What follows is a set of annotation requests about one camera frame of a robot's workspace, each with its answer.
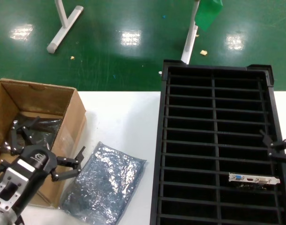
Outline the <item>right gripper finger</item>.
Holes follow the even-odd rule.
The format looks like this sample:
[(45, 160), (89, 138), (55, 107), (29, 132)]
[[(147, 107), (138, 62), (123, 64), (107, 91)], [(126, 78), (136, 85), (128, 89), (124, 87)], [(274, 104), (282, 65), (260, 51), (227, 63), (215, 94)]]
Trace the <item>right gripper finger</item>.
[(267, 147), (268, 157), (271, 161), (286, 163), (286, 139), (273, 141), (263, 130), (260, 130), (263, 136), (263, 143)]

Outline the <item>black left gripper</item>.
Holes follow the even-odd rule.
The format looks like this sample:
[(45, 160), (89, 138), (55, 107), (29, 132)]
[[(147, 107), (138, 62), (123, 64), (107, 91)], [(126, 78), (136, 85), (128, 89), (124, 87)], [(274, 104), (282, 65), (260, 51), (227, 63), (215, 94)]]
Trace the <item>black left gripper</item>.
[[(22, 193), (13, 205), (13, 210), (17, 215), (22, 213), (50, 173), (51, 180), (56, 182), (75, 178), (82, 171), (81, 162), (84, 159), (83, 152), (86, 147), (83, 146), (75, 158), (56, 157), (45, 147), (36, 145), (31, 129), (39, 120), (39, 116), (32, 121), (14, 120), (14, 125), (11, 127), (11, 155), (20, 154), (13, 161), (12, 169), (20, 176), (27, 178), (26, 184), (22, 183), (18, 186), (22, 188)], [(19, 144), (18, 135), (22, 136), (25, 146)], [(69, 167), (71, 170), (57, 173), (55, 171), (57, 165)]]

